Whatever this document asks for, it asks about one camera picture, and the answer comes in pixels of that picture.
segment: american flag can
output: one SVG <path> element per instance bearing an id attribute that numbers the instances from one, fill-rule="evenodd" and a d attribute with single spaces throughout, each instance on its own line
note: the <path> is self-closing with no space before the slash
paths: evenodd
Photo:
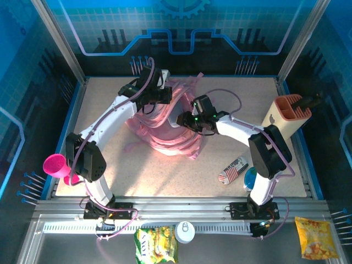
<path id="1" fill-rule="evenodd" d="M 224 169 L 219 175 L 219 181 L 225 185 L 230 184 L 241 172 L 246 170 L 248 167 L 248 162 L 245 157 L 238 157 L 234 162 L 232 162 L 226 169 Z"/>

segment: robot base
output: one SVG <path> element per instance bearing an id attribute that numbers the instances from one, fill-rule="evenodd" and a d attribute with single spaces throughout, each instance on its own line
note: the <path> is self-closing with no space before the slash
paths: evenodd
<path id="1" fill-rule="evenodd" d="M 112 201 L 107 204 L 107 207 L 113 209 L 128 209 L 133 208 L 133 203 L 131 202 L 114 202 L 114 197 Z M 100 217 L 104 217 L 106 219 L 132 219 L 132 212 L 131 211 L 124 211 L 124 212 L 113 212 L 105 210 L 104 208 L 97 205 L 97 203 L 89 200 L 87 202 L 83 219 L 99 219 Z"/>
<path id="2" fill-rule="evenodd" d="M 275 220 L 280 219 L 277 203 L 275 202 L 271 202 L 266 210 L 257 213 L 255 217 L 251 216 L 246 202 L 232 202 L 228 211 L 231 214 L 231 220 L 270 220 L 273 215 Z"/>

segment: chip bag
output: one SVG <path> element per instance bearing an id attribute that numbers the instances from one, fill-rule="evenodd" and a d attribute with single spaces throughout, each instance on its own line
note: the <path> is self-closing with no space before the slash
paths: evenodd
<path id="1" fill-rule="evenodd" d="M 295 217 L 302 258 L 326 260 L 338 258 L 330 232 L 330 223 Z"/>
<path id="2" fill-rule="evenodd" d="M 175 226 L 140 228 L 134 234 L 137 264 L 156 264 L 177 259 Z"/>

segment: pink cup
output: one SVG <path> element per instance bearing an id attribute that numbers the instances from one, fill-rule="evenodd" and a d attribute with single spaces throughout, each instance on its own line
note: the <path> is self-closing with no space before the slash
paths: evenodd
<path id="1" fill-rule="evenodd" d="M 66 158 L 63 155 L 53 154 L 47 157 L 43 163 L 43 170 L 54 178 L 64 178 L 64 182 L 69 185 L 71 168 L 66 165 Z M 77 183 L 79 180 L 78 175 L 74 173 L 72 183 Z"/>

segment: white lid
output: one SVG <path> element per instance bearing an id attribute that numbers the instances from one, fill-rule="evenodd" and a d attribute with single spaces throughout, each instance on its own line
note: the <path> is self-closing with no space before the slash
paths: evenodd
<path id="1" fill-rule="evenodd" d="M 180 243 L 190 243 L 194 238 L 195 233 L 194 226 L 190 222 L 183 221 L 176 225 L 175 237 Z"/>

